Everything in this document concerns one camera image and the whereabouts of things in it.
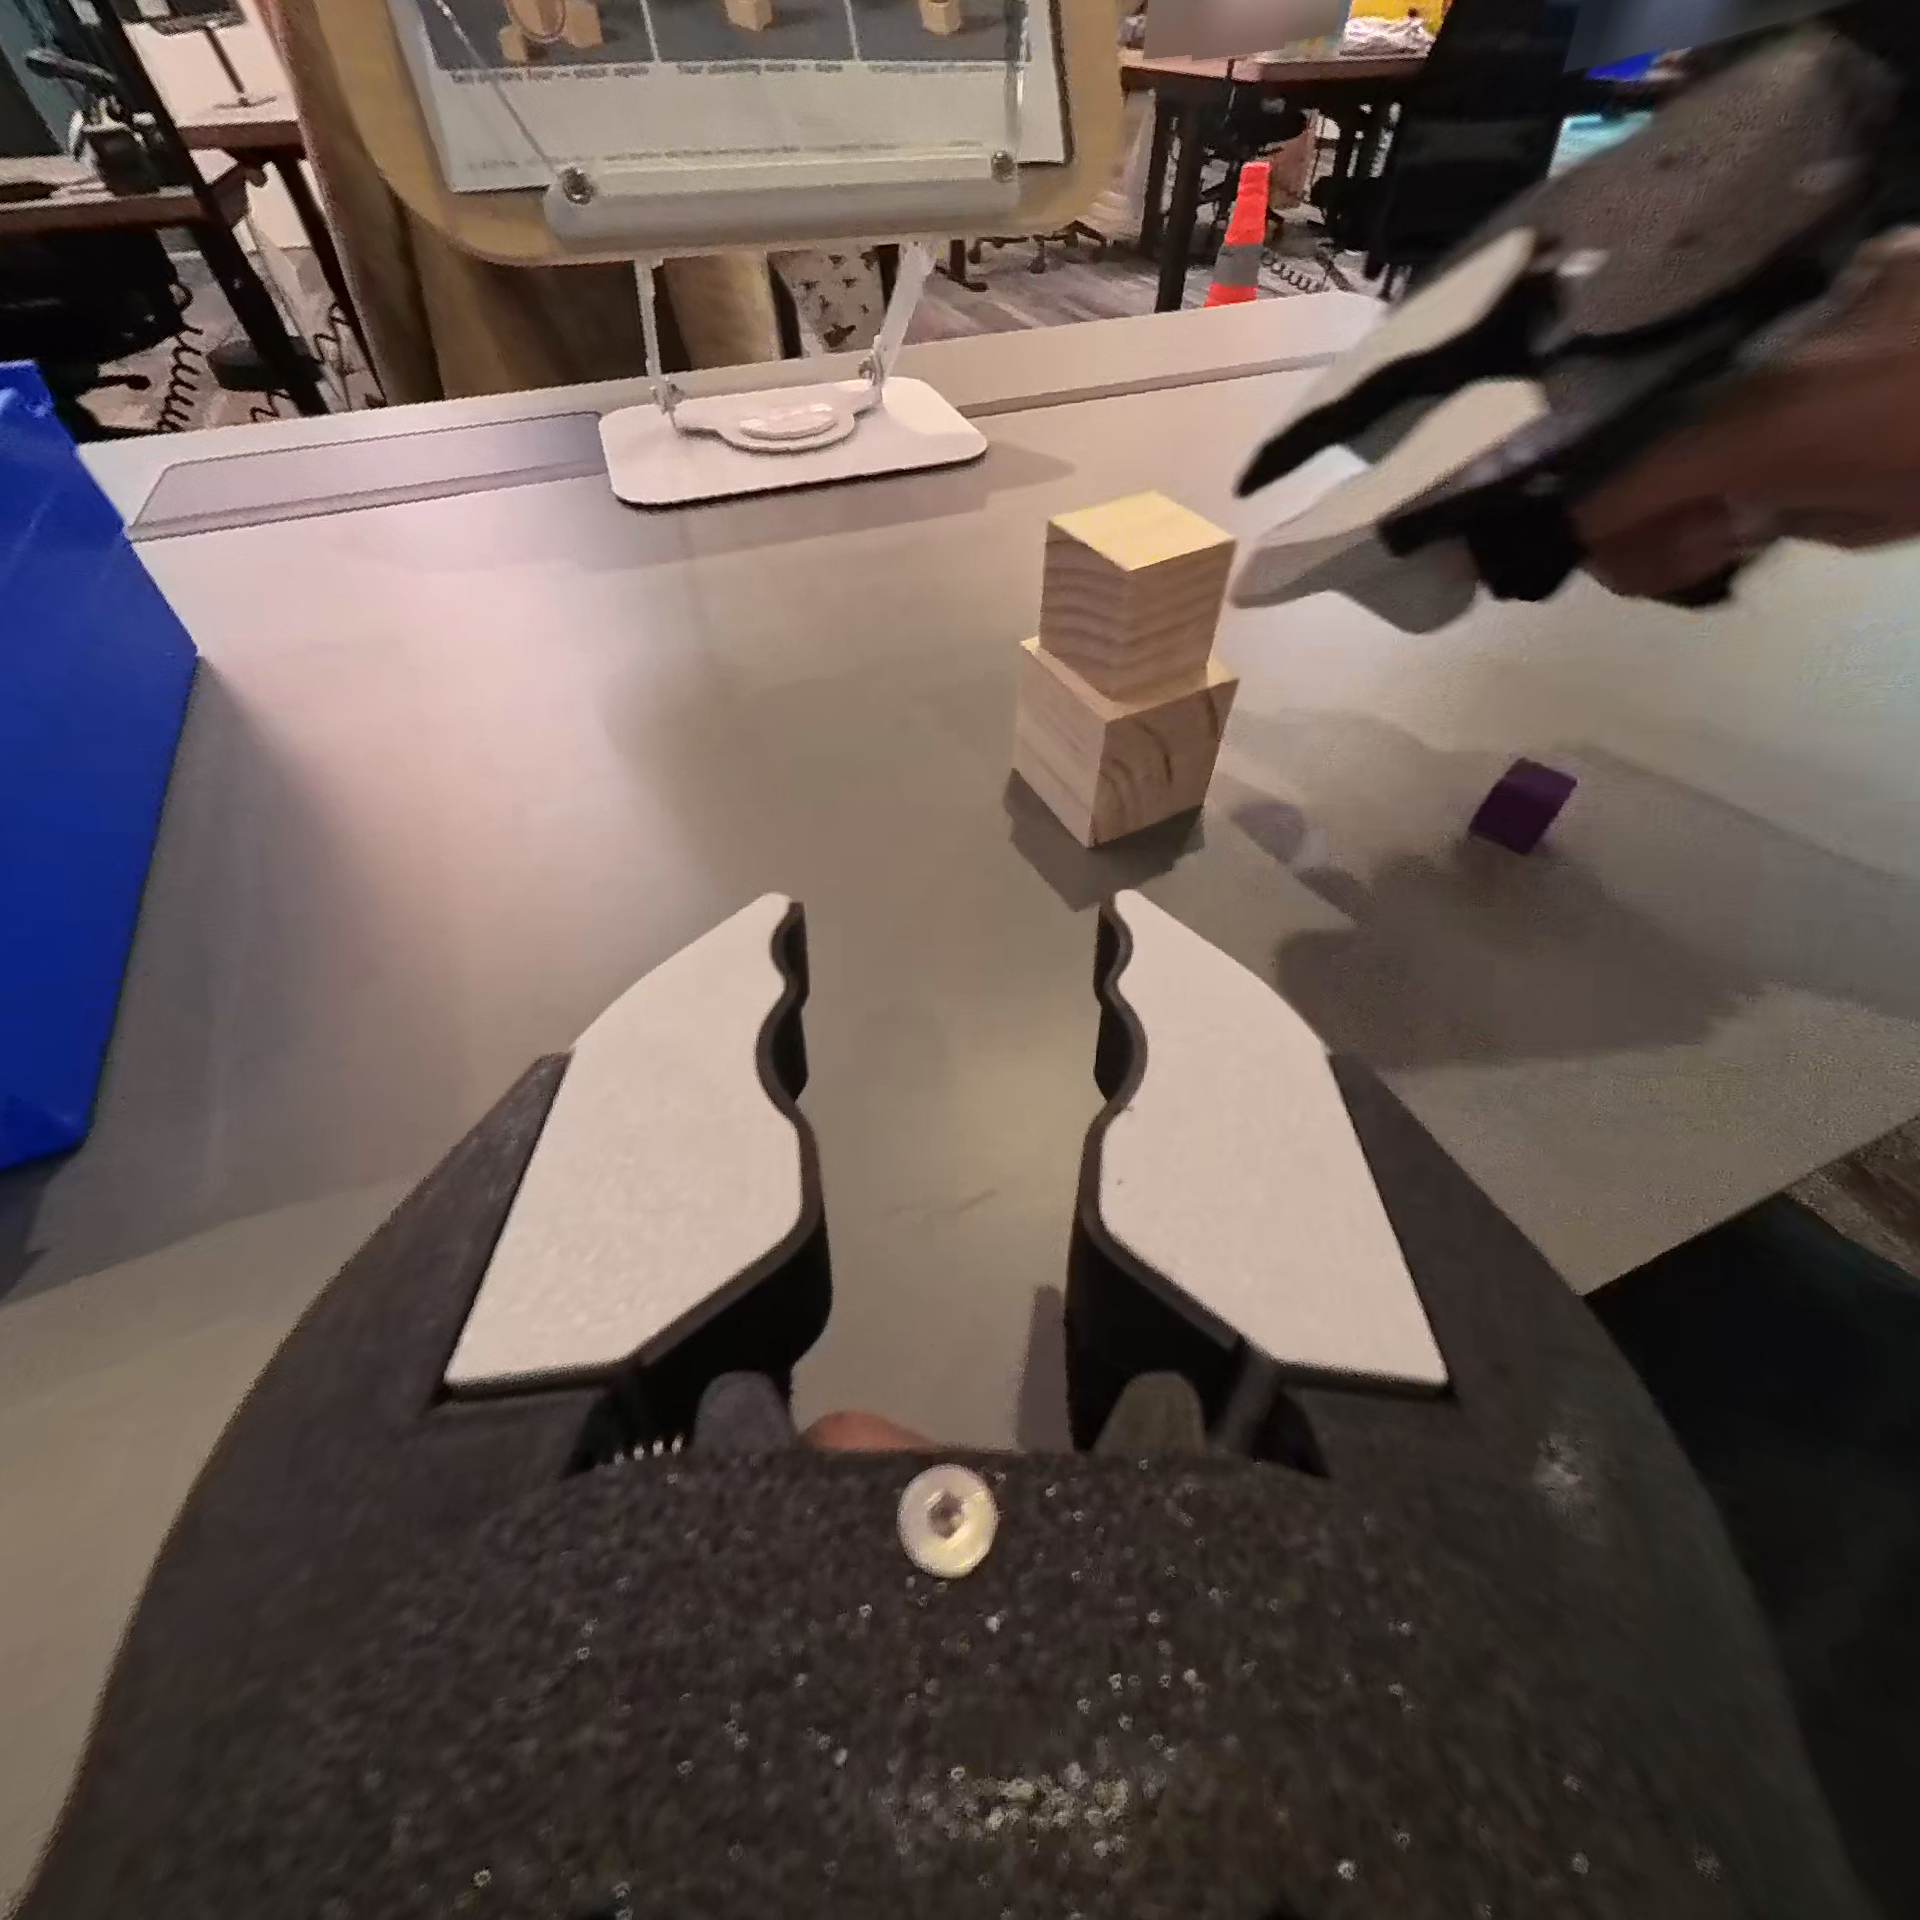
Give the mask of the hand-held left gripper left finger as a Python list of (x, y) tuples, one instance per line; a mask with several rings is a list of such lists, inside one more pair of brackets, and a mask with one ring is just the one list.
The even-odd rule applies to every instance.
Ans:
[(709, 1383), (787, 1398), (832, 1307), (805, 908), (763, 894), (642, 973), (570, 1044), (442, 1394), (592, 1389), (647, 1438)]

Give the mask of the large ring-grained wooden cube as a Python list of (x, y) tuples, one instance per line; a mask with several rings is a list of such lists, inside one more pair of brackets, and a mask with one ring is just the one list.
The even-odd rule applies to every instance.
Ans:
[(1190, 683), (1119, 700), (1026, 637), (1013, 773), (1080, 847), (1103, 847), (1202, 806), (1235, 692), (1209, 660)]

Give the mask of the printed instruction sheet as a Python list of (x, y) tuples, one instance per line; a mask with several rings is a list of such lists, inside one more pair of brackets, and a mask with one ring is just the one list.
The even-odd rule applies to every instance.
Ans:
[(457, 194), (568, 166), (1071, 155), (1051, 5), (391, 2)]

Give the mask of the white document stand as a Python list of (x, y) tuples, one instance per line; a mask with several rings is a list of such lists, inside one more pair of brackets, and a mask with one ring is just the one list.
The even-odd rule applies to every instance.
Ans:
[(985, 438), (927, 384), (894, 380), (934, 245), (871, 246), (897, 250), (896, 282), (878, 342), (857, 356), (854, 373), (704, 398), (664, 370), (658, 340), (659, 267), (694, 256), (630, 260), (651, 396), (598, 422), (615, 498), (663, 511), (976, 461)]

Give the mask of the person's right hand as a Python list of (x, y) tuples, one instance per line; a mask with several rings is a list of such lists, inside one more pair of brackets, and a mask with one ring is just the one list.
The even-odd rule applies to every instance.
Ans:
[(1571, 514), (1607, 590), (1677, 603), (1778, 541), (1918, 534), (1918, 230), (1856, 256), (1837, 315), (1662, 435)]

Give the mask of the wooden desk with black frame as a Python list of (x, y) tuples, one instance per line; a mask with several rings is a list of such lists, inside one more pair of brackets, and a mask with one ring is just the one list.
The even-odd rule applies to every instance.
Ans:
[(301, 415), (327, 415), (321, 364), (285, 324), (267, 282), (235, 238), (248, 215), (248, 183), (263, 166), (279, 175), (303, 234), (330, 260), (318, 197), (303, 180), (303, 133), (287, 103), (203, 109), (176, 122), (158, 107), (135, 116), (158, 158), (154, 186), (119, 192), (96, 175), (54, 186), (40, 199), (6, 199), (3, 243), (72, 234), (161, 234), (181, 229), (222, 288), (256, 356), (272, 373), (272, 391)]

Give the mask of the dark wooden desk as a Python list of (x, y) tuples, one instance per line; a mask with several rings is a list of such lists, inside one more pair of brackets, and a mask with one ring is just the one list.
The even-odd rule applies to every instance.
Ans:
[(1353, 208), (1376, 178), (1383, 146), (1427, 59), (1431, 51), (1235, 59), (1119, 51), (1121, 93), (1143, 93), (1153, 106), (1137, 250), (1159, 267), (1155, 310), (1169, 312), (1183, 300), (1202, 174), (1239, 100), (1278, 100), (1333, 124), (1333, 166), (1318, 208), (1342, 243), (1355, 229)]

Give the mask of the plywood board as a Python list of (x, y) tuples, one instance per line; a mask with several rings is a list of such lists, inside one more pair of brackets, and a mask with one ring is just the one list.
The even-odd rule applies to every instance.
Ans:
[(1113, 5), (312, 5), (403, 211), (506, 267), (1051, 234), (1119, 144)]

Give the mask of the smaller straight-grained wooden cube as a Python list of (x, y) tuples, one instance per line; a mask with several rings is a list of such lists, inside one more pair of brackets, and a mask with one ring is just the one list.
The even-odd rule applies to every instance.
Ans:
[(1159, 491), (1048, 518), (1041, 654), (1126, 703), (1203, 685), (1235, 547)]

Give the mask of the small purple cube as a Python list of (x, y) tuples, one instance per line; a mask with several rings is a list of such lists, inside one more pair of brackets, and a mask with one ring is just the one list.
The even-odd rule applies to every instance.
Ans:
[(1577, 790), (1577, 776), (1539, 758), (1513, 758), (1479, 799), (1466, 836), (1513, 856), (1537, 853)]

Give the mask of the orange traffic cone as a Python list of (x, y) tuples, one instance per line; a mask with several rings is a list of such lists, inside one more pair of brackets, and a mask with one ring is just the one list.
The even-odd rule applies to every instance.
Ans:
[(1269, 213), (1271, 163), (1247, 159), (1235, 172), (1232, 213), (1216, 246), (1203, 308), (1258, 300)]

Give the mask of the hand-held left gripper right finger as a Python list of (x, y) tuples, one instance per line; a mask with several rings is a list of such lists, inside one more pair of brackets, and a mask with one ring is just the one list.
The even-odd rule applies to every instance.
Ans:
[(1251, 1439), (1289, 1388), (1451, 1389), (1327, 1046), (1255, 971), (1139, 892), (1095, 925), (1095, 1085), (1065, 1279), (1067, 1420), (1186, 1380)]

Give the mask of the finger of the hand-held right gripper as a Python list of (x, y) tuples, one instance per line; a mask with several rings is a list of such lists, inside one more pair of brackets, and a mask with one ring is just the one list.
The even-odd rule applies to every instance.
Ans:
[(1530, 370), (1537, 326), (1537, 234), (1515, 226), (1391, 304), (1312, 387), (1302, 410), (1239, 474), (1251, 496), (1312, 456), (1350, 445), (1414, 400), (1445, 400), (1483, 376)]
[(1445, 400), (1413, 400), (1360, 431), (1369, 463), (1269, 528), (1239, 560), (1232, 608), (1281, 608), (1333, 591), (1401, 634), (1463, 616), (1480, 586), (1459, 534), (1395, 551), (1391, 517), (1547, 415), (1529, 376), (1480, 376)]

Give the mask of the beige cloth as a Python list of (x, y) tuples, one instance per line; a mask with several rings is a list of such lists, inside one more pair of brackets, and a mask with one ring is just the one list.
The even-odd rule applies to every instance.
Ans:
[(647, 370), (623, 258), (565, 258), (536, 197), (447, 187), (389, 5), (257, 5), (389, 403), (527, 392)]

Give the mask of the white patterned cloth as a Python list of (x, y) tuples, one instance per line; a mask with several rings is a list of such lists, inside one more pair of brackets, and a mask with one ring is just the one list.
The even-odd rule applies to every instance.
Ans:
[(768, 254), (768, 267), (800, 356), (865, 352), (878, 342), (894, 292), (894, 246), (787, 250)]

